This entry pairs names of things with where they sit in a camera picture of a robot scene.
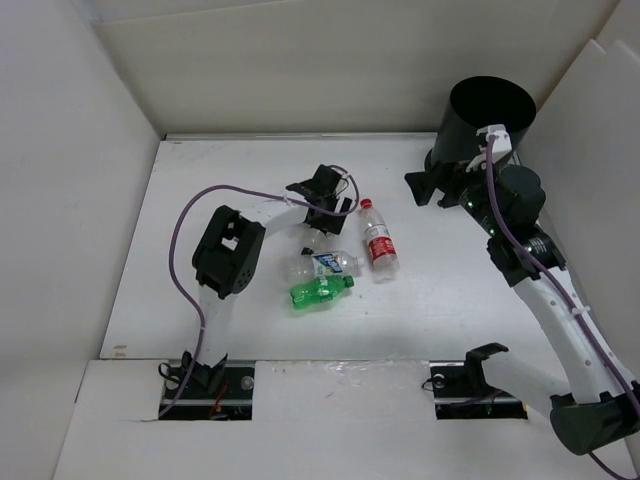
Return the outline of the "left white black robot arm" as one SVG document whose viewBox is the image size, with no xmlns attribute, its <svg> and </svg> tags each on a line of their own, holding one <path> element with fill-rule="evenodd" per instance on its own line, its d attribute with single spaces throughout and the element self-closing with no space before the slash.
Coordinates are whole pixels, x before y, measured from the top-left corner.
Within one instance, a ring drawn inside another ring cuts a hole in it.
<svg viewBox="0 0 640 480">
<path fill-rule="evenodd" d="M 340 198 L 342 184 L 354 187 L 352 175 L 337 165 L 319 166 L 311 178 L 270 194 L 222 184 L 195 194 L 179 214 L 169 249 L 169 273 L 180 294 L 194 307 L 199 321 L 196 346 L 182 358 L 181 385 L 201 396 L 216 394 L 223 383 L 228 357 L 228 333 L 236 297 L 254 277 L 262 246 L 270 236 L 297 225 L 324 234 L 341 232 L 346 217 L 355 211 L 357 197 Z M 189 294 L 177 279 L 175 251 L 189 210 L 205 195 L 231 191 L 261 200 L 244 210 L 218 207 L 192 256 L 198 294 Z"/>
</svg>

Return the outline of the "clear bottle black label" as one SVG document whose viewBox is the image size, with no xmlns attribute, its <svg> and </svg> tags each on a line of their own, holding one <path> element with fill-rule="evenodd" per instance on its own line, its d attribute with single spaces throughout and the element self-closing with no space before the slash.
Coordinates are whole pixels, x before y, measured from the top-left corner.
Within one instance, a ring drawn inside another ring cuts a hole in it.
<svg viewBox="0 0 640 480">
<path fill-rule="evenodd" d="M 330 240 L 325 232 L 313 227 L 309 227 L 304 230 L 301 237 L 300 254 L 302 256 L 324 253 L 329 250 Z"/>
</svg>

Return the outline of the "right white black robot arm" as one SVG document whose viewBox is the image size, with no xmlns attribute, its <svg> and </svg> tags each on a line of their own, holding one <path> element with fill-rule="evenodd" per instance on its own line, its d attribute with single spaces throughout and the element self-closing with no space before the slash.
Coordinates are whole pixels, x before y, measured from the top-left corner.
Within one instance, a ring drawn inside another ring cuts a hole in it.
<svg viewBox="0 0 640 480">
<path fill-rule="evenodd" d="M 639 382 L 611 351 L 576 295 L 559 247 L 539 226 L 546 200 L 538 175 L 518 165 L 470 170 L 439 164 L 405 180 L 423 206 L 462 207 L 488 234 L 489 257 L 539 323 L 564 370 L 557 378 L 494 342 L 466 353 L 454 386 L 463 410 L 506 393 L 545 416 L 571 453 L 593 455 L 639 431 Z"/>
</svg>

